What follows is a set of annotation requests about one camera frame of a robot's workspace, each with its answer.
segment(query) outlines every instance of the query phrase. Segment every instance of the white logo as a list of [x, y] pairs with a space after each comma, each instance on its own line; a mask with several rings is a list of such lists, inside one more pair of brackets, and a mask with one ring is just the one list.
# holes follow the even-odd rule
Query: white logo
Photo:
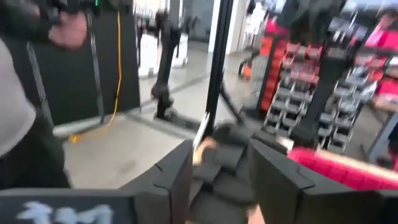
[[27, 202], [25, 211], [17, 215], [18, 220], [31, 220], [33, 224], [112, 224], [113, 211], [109, 205], [96, 207], [77, 212], [74, 208], [62, 207], [55, 210], [49, 205], [40, 202]]

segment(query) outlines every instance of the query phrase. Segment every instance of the black wall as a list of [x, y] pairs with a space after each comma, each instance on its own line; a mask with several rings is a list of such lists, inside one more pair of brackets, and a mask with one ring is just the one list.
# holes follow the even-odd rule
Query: black wall
[[[101, 17], [94, 17], [93, 30], [104, 110], [106, 114], [111, 114], [119, 79], [117, 15], [102, 13]], [[136, 34], [132, 15], [121, 15], [121, 33], [123, 79], [118, 111], [126, 111], [140, 105]], [[26, 42], [3, 35], [2, 39], [10, 48], [14, 66], [28, 98], [34, 105], [40, 106]], [[54, 125], [98, 116], [90, 38], [77, 51], [66, 51], [47, 44], [34, 44], [34, 49]]]

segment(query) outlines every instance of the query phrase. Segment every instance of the hand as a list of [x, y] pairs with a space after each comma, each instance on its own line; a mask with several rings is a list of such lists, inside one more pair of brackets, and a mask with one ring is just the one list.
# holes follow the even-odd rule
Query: hand
[[261, 213], [261, 208], [259, 205], [255, 208], [255, 210], [251, 210], [248, 212], [249, 221], [248, 224], [266, 224], [264, 221], [264, 217]]
[[49, 39], [53, 44], [65, 49], [79, 49], [87, 36], [87, 21], [84, 13], [69, 15], [60, 13], [61, 24], [53, 26], [49, 32]]

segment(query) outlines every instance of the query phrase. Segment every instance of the concrete floor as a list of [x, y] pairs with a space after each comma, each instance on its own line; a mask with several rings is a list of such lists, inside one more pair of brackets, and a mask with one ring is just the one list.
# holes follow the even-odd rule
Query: concrete floor
[[[170, 89], [174, 108], [181, 114], [201, 119], [204, 115], [211, 68], [211, 55], [203, 44], [191, 43], [186, 68], [173, 69]], [[237, 78], [239, 63], [247, 53], [230, 55], [225, 62], [224, 81], [234, 103], [241, 106], [249, 92], [249, 84]], [[137, 177], [164, 157], [183, 139], [193, 133], [163, 124], [154, 127], [155, 103], [150, 100], [150, 88], [155, 79], [140, 81], [142, 111], [120, 115], [108, 131], [72, 144], [65, 143], [67, 169], [76, 188], [114, 189]], [[217, 121], [233, 120], [220, 101]], [[381, 127], [368, 110], [364, 110], [355, 127], [352, 143], [346, 154], [358, 157], [358, 147], [370, 146]]]

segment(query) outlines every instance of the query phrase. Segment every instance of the black sleeve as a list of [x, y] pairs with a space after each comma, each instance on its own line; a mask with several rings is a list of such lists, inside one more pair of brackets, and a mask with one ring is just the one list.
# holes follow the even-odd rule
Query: black sleeve
[[30, 0], [0, 0], [0, 31], [24, 40], [49, 41], [49, 21], [35, 14]]

